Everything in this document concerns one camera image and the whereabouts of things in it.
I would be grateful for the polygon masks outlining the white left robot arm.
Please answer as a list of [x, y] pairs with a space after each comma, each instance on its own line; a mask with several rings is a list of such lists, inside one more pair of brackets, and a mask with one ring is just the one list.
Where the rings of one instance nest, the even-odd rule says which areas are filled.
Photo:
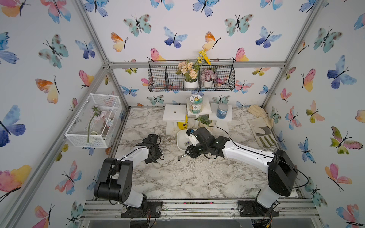
[[108, 200], [110, 204], [122, 204], [121, 217], [149, 217], [159, 218], [162, 212], [160, 202], [152, 202], [147, 196], [136, 192], [132, 188], [133, 169], [140, 163], [158, 163], [163, 159], [159, 147], [161, 137], [149, 134], [141, 143], [138, 143], [127, 155], [121, 158], [107, 158], [103, 161], [96, 186], [94, 197]]

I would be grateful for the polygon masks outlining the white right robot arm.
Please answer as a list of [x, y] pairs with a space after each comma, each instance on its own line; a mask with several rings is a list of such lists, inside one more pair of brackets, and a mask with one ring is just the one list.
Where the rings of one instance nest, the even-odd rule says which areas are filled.
[[231, 199], [242, 218], [295, 217], [309, 177], [277, 148], [234, 142], [220, 128], [182, 130], [179, 179], [191, 198]]

